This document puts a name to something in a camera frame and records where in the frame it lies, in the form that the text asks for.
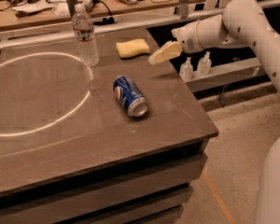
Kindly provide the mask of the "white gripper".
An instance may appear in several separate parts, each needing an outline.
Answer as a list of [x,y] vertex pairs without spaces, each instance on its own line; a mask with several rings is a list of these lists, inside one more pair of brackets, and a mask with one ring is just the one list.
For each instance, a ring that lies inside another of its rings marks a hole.
[[198,22],[190,22],[183,27],[174,28],[172,35],[176,41],[168,41],[160,50],[155,51],[148,57],[148,62],[151,65],[164,62],[164,60],[171,60],[179,57],[181,52],[187,54],[196,53],[200,51],[200,43],[197,36]]

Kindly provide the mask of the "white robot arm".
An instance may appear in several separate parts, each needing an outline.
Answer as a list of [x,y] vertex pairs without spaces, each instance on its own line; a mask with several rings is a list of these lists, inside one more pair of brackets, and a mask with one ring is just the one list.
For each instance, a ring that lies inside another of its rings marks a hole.
[[[172,31],[149,58],[151,64],[209,48],[249,47],[280,94],[280,34],[269,24],[255,0],[231,0],[219,15],[197,20]],[[263,163],[254,224],[280,224],[280,137]]]

